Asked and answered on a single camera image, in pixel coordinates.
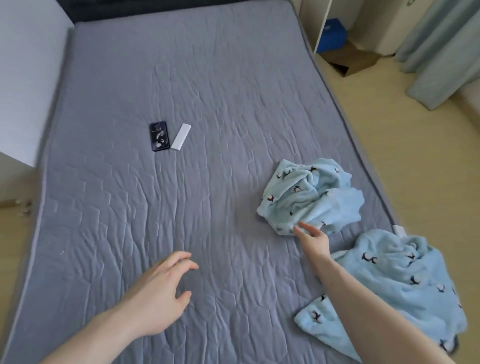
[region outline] light blue curtain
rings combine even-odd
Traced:
[[[407,95],[433,110],[480,76],[480,0],[436,0],[396,53]]]

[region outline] blue box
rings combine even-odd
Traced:
[[[342,23],[337,18],[329,19],[325,22],[324,31],[320,37],[316,53],[342,48],[346,41],[347,31]]]

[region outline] forearm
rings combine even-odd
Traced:
[[[453,363],[432,340],[334,260],[317,262],[313,268],[364,363]]]
[[[127,327],[121,313],[106,311],[96,316],[41,364],[111,363],[133,339]]]

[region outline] phone case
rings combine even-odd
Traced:
[[[158,152],[160,150],[170,149],[167,123],[165,121],[154,122],[150,124],[149,127],[152,150]]]

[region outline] fleece blanket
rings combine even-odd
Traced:
[[[446,352],[453,350],[455,336],[467,329],[442,253],[425,238],[400,239],[384,230],[371,230],[357,239],[352,250],[335,259]],[[313,301],[295,322],[318,340],[360,361],[328,296]]]
[[[265,188],[257,213],[279,235],[293,235],[299,221],[326,234],[361,220],[363,193],[350,187],[352,175],[332,159],[311,164],[283,160]]]

